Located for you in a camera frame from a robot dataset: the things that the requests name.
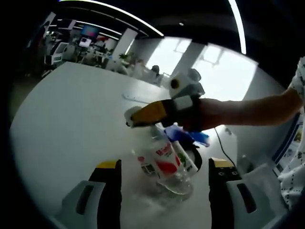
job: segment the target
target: plastic bottle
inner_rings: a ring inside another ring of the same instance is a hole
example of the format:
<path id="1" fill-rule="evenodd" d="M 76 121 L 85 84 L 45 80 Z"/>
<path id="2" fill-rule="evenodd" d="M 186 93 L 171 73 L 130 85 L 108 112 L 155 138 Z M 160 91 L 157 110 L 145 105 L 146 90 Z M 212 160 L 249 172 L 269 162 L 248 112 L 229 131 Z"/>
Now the plastic bottle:
<path id="1" fill-rule="evenodd" d="M 188 172 L 180 162 L 167 136 L 155 126 L 135 128 L 142 147 L 134 150 L 142 170 L 154 178 L 163 195 L 187 199 L 193 192 Z"/>

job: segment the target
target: desk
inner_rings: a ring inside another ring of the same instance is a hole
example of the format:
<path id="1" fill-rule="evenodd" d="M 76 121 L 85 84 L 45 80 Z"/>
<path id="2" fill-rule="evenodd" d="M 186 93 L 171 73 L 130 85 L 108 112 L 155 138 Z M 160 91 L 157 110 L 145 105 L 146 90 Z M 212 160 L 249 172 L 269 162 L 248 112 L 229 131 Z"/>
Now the desk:
<path id="1" fill-rule="evenodd" d="M 124 157 L 135 147 L 123 114 L 132 106 L 144 104 L 125 100 L 122 93 L 144 94 L 154 100 L 169 98 L 167 90 L 149 83 L 66 62 L 44 78 L 20 106 L 10 128 L 16 166 L 44 213 L 57 213 L 64 196 L 81 180 L 88 180 L 98 163 Z M 223 146 L 233 157 L 236 149 L 231 143 L 236 139 L 225 134 L 220 132 Z M 128 173 L 123 173 L 121 228 L 210 228 L 207 158 L 225 156 L 216 138 L 212 138 L 210 148 L 201 147 L 199 152 L 204 164 L 193 177 L 194 193 L 169 212 L 128 192 L 123 185 Z"/>

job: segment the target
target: black cable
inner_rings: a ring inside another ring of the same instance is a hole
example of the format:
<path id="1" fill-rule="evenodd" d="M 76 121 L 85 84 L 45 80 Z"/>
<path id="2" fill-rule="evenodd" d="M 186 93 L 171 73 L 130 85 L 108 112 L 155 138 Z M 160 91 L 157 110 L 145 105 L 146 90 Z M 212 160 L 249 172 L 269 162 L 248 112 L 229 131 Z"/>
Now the black cable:
<path id="1" fill-rule="evenodd" d="M 216 134 L 217 134 L 217 137 L 218 137 L 218 140 L 219 140 L 219 144 L 220 144 L 220 147 L 221 147 L 221 150 L 223 151 L 224 155 L 232 162 L 232 164 L 234 165 L 234 167 L 236 168 L 236 165 L 235 163 L 230 159 L 230 157 L 224 152 L 224 148 L 223 148 L 223 144 L 221 143 L 221 140 L 220 140 L 220 137 L 218 135 L 218 132 L 216 130 L 216 128 L 214 128 Z"/>

